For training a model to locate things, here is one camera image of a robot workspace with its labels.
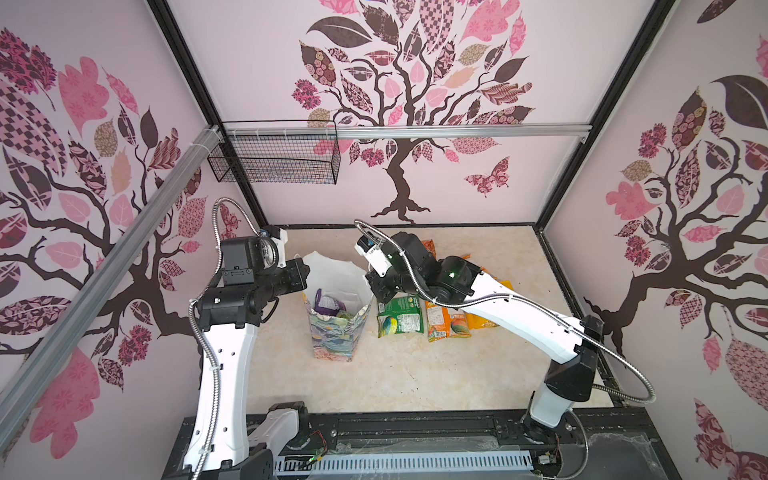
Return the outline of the purple Fox's candy bag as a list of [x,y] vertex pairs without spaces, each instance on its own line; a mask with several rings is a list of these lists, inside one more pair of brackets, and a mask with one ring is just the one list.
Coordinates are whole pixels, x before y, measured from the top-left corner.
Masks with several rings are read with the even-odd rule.
[[322,289],[318,289],[315,293],[313,310],[319,315],[338,317],[341,313],[346,312],[347,308],[341,300],[325,294]]

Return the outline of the patterned paper gift bag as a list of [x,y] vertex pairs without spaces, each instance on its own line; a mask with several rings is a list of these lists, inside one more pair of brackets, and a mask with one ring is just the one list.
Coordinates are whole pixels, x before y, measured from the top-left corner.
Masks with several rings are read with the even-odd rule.
[[[318,252],[302,259],[311,269],[302,299],[308,315],[313,355],[317,359],[350,362],[372,306],[373,294],[365,271],[352,262],[328,258]],[[356,312],[357,317],[346,320],[317,314],[313,306],[318,289],[341,300],[347,311]]]

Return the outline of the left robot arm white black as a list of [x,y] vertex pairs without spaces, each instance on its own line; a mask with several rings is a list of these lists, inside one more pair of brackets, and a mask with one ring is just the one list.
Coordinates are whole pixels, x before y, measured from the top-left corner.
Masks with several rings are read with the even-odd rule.
[[249,430],[250,362],[259,327],[281,297],[306,288],[310,268],[300,258],[287,258],[287,233],[275,226],[231,239],[216,232],[214,239],[214,273],[188,309],[203,367],[195,424],[179,470],[190,479],[271,479],[282,450],[307,441],[308,412],[301,401],[279,403]]

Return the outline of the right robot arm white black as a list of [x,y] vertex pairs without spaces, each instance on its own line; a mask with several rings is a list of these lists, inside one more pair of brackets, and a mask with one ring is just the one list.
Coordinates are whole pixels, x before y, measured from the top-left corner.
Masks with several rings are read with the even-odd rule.
[[398,293],[417,295],[436,306],[462,310],[487,319],[537,347],[550,367],[533,393],[526,413],[529,424],[557,427],[576,403],[590,399],[597,360],[620,354],[603,343],[603,324],[595,317],[578,319],[526,298],[459,256],[436,259],[414,234],[388,235],[363,220],[355,249],[369,264],[368,284],[386,303]]

